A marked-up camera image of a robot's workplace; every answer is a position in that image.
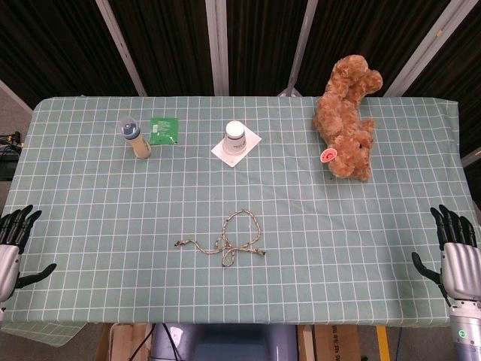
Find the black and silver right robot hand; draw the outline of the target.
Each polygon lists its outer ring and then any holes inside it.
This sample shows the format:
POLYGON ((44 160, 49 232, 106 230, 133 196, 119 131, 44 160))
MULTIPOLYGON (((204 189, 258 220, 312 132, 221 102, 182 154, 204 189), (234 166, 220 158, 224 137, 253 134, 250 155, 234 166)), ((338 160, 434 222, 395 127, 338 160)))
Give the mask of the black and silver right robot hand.
POLYGON ((480 249, 473 224, 446 206, 430 208, 436 224, 441 268, 430 270, 417 252, 411 253, 413 264, 422 276, 433 281, 448 301, 480 300, 480 249))

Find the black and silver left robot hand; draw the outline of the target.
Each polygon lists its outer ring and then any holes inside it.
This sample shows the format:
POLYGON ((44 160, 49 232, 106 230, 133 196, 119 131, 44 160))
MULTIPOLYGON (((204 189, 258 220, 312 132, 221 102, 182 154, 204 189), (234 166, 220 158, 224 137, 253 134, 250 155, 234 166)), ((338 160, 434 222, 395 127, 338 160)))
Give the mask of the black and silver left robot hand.
POLYGON ((41 211, 32 212, 33 205, 17 209, 1 218, 1 303, 6 302, 17 289, 49 277, 56 264, 49 264, 42 272, 20 276, 20 263, 30 232, 41 211))

